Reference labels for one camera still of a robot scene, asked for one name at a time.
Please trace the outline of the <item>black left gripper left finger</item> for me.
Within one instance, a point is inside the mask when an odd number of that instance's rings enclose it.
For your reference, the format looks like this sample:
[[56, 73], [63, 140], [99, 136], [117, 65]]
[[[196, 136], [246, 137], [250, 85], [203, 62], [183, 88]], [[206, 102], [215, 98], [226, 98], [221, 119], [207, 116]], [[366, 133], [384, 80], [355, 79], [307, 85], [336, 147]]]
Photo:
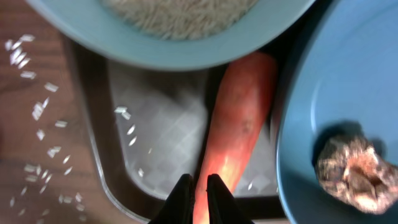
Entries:
[[192, 224], [195, 189], [190, 174], [183, 174], [158, 215], [148, 224]]

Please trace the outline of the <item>light blue rice bowl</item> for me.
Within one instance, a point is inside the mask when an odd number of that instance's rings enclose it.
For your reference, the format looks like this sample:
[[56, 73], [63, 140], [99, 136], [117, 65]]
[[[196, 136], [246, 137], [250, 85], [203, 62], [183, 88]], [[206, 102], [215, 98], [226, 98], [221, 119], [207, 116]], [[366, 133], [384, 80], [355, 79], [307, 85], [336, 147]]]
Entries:
[[154, 70], [188, 71], [243, 57], [281, 35], [314, 0], [259, 1], [229, 29], [202, 40], [160, 40], [127, 25], [94, 0], [27, 0], [70, 39], [104, 57]]

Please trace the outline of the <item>orange carrot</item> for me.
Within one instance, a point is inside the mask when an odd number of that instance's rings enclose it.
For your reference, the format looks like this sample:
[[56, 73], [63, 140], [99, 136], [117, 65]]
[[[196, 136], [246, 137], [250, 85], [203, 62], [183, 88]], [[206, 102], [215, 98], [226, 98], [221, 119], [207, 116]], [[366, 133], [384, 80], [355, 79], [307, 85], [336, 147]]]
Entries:
[[218, 174], [230, 192], [235, 190], [269, 115], [276, 80], [276, 60], [260, 52], [235, 60], [226, 69], [196, 187], [194, 224], [210, 221], [206, 192], [209, 175]]

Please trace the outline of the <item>dark blue plate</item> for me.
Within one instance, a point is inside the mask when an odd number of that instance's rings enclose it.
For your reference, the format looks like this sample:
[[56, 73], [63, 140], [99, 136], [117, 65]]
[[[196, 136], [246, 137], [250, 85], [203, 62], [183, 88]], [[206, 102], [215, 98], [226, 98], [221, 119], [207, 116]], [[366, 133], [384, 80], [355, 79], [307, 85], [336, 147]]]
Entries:
[[364, 214], [320, 187], [314, 158], [343, 132], [363, 133], [397, 163], [397, 0], [329, 5], [292, 72], [276, 142], [279, 197], [292, 223], [396, 223], [396, 206]]

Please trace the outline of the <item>brown mushroom piece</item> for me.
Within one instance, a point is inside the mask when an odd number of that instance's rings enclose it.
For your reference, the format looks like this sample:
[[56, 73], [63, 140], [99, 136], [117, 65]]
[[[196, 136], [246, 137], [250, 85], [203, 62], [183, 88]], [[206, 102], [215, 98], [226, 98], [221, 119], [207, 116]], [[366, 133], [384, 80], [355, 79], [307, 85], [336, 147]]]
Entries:
[[360, 135], [328, 139], [315, 163], [322, 189], [363, 213], [380, 215], [397, 202], [397, 166]]

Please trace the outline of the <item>brown serving tray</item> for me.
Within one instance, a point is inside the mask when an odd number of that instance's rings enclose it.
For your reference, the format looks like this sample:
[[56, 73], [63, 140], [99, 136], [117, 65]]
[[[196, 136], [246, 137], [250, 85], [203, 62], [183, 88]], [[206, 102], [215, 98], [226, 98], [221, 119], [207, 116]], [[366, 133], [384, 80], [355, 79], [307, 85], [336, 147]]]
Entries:
[[104, 58], [69, 39], [63, 47], [108, 200], [147, 223], [183, 174], [197, 178], [225, 66], [158, 72]]

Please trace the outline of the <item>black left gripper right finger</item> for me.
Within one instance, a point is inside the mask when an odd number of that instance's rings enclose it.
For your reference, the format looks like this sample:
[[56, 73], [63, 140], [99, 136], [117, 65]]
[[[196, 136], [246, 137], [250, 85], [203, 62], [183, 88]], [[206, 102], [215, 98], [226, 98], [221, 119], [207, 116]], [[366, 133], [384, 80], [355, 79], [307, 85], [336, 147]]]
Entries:
[[208, 176], [206, 191], [210, 224], [254, 224], [240, 211], [218, 174]]

